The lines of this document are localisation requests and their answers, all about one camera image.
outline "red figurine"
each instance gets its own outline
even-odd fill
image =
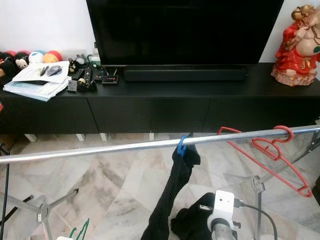
[[[283,32],[283,41],[271,73],[285,85],[310,85],[320,62],[320,6],[297,7],[291,14],[295,21]]]

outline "plush toy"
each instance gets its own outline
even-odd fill
[[[81,55],[77,54],[75,61],[77,61],[80,65],[84,65],[87,63],[87,59],[83,53]]]
[[[69,58],[69,72],[74,73],[80,68],[80,63],[77,60],[72,60]]]
[[[18,66],[20,70],[25,69],[29,65],[29,55],[28,51],[18,51],[14,56],[15,64]]]
[[[51,51],[48,51],[44,55],[44,62],[46,64],[48,64],[48,63],[56,63],[56,62],[60,62],[60,61],[62,61],[62,56],[57,51],[51,50]]]
[[[7,84],[18,73],[14,51],[0,52],[0,84]]]
[[[45,62],[45,52],[41,50],[33,51],[29,55],[29,63],[35,64],[35,63],[44,63]]]

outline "remote control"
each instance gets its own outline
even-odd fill
[[[84,80],[89,83],[91,80],[91,67],[86,67],[84,71]]]
[[[85,71],[85,70],[84,70],[83,68],[80,68],[78,71],[76,71],[75,75],[73,75],[73,76],[71,77],[71,79],[78,81],[78,80],[81,78],[81,76],[82,76],[82,74],[84,73],[84,71]]]

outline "pen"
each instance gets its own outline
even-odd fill
[[[45,72],[48,70],[49,66],[46,66],[45,68],[42,68],[42,71],[40,73],[40,76],[43,76]]]

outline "black television screen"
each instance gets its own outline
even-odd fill
[[[256,64],[283,0],[86,0],[103,65]]]

